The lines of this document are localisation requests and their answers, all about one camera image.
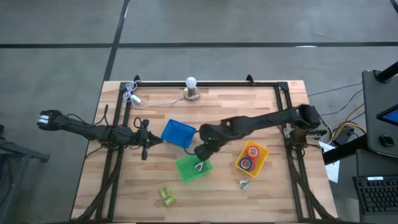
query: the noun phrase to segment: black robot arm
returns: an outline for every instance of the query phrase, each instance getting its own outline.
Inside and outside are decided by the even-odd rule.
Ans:
[[[149,120],[140,121],[134,133],[127,126],[92,125],[84,121],[72,119],[58,110],[40,112],[37,125],[46,131],[64,130],[79,134],[88,140],[97,140],[102,146],[116,148],[118,146],[142,146],[142,160],[147,159],[147,150],[163,140],[148,131]]]
[[[320,125],[319,114],[313,106],[300,105],[252,118],[235,116],[221,120],[219,125],[203,124],[199,133],[204,143],[195,148],[195,154],[201,161],[205,161],[229,141],[241,139],[258,129],[289,123],[295,128],[292,131],[292,139],[303,142],[305,135]]]

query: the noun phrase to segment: wooden table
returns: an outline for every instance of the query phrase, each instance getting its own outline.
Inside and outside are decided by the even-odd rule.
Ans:
[[[288,83],[293,106],[308,103],[304,82]],[[96,121],[102,117],[105,105],[109,105],[108,120],[113,120],[119,84],[104,83]],[[142,87],[136,90],[136,95],[147,103],[168,102],[180,97],[182,90],[178,87]],[[221,119],[232,116],[258,116],[277,111],[273,88],[207,87],[200,90],[201,96],[196,101],[181,100],[170,107],[144,110],[132,107],[129,126],[133,127],[136,116],[146,118],[150,120],[149,130],[161,136],[169,119],[199,128],[203,123],[219,124]],[[120,124],[124,109],[121,111]],[[270,151],[256,179],[234,166],[247,140],[253,140]],[[201,141],[197,134],[190,150],[199,144]],[[99,146],[97,142],[90,142],[88,153]],[[186,156],[181,147],[168,142],[158,144],[149,150],[146,161],[141,160],[141,149],[132,151],[126,148],[123,156],[114,214],[116,222],[297,221],[284,143],[277,127],[258,130],[242,140],[229,142],[210,157],[213,170],[187,184],[181,181],[175,166],[177,159]],[[105,157],[106,150],[102,149],[85,161],[72,218],[78,217],[98,193]],[[306,148],[304,159],[311,190],[328,212],[336,217],[320,150]],[[240,189],[239,179],[251,179],[250,187]],[[165,207],[160,199],[159,189],[165,185],[178,197],[171,207]],[[305,210],[304,196],[300,193]],[[106,198],[103,216],[108,211],[108,202],[109,198]]]

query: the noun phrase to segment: white cable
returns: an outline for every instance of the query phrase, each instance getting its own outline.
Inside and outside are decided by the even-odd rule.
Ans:
[[[171,105],[171,104],[174,104],[174,103],[176,103],[176,102],[178,102],[178,101],[180,101],[180,100],[182,100],[182,99],[184,98],[183,96],[181,96],[180,98],[178,98],[178,99],[176,99],[176,100],[174,100],[174,101],[171,101],[171,102],[165,102],[165,103],[149,103],[149,104],[146,104],[145,106],[138,107],[138,106],[134,103],[134,101],[132,100],[132,94],[131,94],[131,93],[132,93],[134,90],[136,90],[136,88],[138,87],[138,84],[137,84],[138,82],[140,82],[140,80],[127,83],[127,84],[126,84],[127,92],[125,92],[125,93],[123,94],[123,99],[125,99],[127,102],[131,102],[132,105],[133,105],[133,107],[135,107],[136,109],[142,110],[142,109],[144,109],[145,107],[148,107],[148,106]]]
[[[127,89],[127,92],[125,92],[124,94],[123,94],[123,99],[125,99],[127,102],[130,102],[130,101],[132,101],[131,100],[131,97],[132,97],[132,95],[131,95],[131,93],[134,91],[134,90],[136,90],[136,88],[138,87],[138,82],[140,82],[141,80],[137,80],[137,81],[134,81],[134,82],[130,82],[130,83],[127,83],[126,84],[126,89]]]

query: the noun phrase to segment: monitor screen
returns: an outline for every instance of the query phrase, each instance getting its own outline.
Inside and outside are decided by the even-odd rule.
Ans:
[[[377,115],[377,118],[381,121],[385,121],[390,124],[398,126],[398,105],[389,108]]]

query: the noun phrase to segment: green bin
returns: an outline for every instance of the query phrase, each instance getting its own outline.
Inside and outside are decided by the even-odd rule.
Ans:
[[[177,169],[180,172],[182,182],[188,183],[189,181],[194,180],[213,169],[210,161],[207,160],[203,164],[202,170],[198,171],[195,168],[195,164],[199,162],[200,160],[196,156],[186,156],[175,162],[175,165],[177,166]]]

